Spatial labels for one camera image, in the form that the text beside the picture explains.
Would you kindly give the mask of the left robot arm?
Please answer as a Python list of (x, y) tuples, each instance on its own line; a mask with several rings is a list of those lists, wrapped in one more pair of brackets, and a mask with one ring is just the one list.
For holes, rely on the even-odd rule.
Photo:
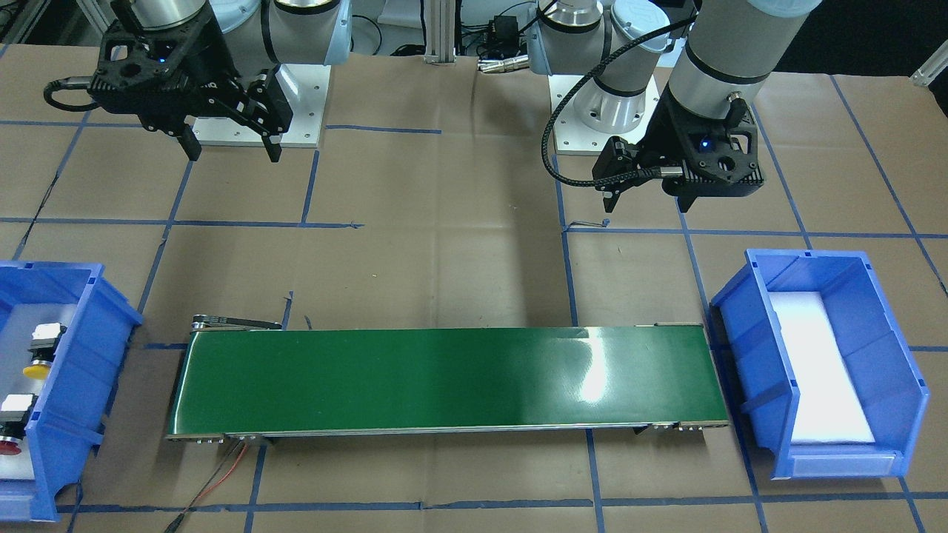
[[(653, 180), (686, 213), (702, 197), (745, 197), (765, 182), (750, 106), (816, 1), (700, 1), (673, 21), (650, 1), (538, 1), (526, 27), (530, 69), (572, 75), (541, 133), (556, 181), (590, 188), (612, 212)], [(586, 179), (551, 162), (573, 110), (606, 141)]]

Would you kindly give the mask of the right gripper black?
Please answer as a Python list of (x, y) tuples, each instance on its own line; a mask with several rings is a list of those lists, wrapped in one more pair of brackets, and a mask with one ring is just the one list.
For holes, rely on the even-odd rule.
[(202, 146), (187, 117), (229, 118), (261, 136), (272, 163), (293, 111), (270, 71), (244, 85), (214, 15), (145, 28), (118, 15), (105, 31), (87, 91), (102, 109), (137, 115), (146, 128), (176, 136), (189, 161)]

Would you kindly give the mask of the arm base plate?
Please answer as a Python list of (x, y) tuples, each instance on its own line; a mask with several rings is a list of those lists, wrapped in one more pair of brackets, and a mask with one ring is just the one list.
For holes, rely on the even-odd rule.
[(607, 93), (589, 81), (555, 121), (556, 154), (597, 156), (610, 136), (637, 143), (646, 134), (658, 104), (659, 87), (654, 77), (644, 92), (629, 98)]
[[(278, 70), (278, 81), (293, 111), (281, 147), (317, 149), (321, 145), (331, 70), (329, 65), (304, 64), (284, 64)], [(202, 146), (263, 146), (260, 135), (227, 118), (197, 118), (193, 131)]]

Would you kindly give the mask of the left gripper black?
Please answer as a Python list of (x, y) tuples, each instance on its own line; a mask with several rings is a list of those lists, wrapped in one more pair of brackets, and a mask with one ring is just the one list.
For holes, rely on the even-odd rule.
[(613, 213), (623, 192), (650, 180), (676, 197), (686, 215), (698, 197), (745, 197), (765, 176), (758, 163), (758, 128), (739, 92), (725, 98), (724, 118), (704, 118), (664, 89), (646, 134), (638, 143), (610, 136), (592, 169), (604, 212)]

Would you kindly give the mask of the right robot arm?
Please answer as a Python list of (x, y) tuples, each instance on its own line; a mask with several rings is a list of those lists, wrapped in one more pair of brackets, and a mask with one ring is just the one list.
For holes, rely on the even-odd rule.
[(115, 115), (133, 115), (202, 152), (189, 119), (250, 129), (272, 162), (294, 111), (287, 65), (343, 64), (351, 53), (348, 1), (113, 1), (116, 20), (85, 90)]

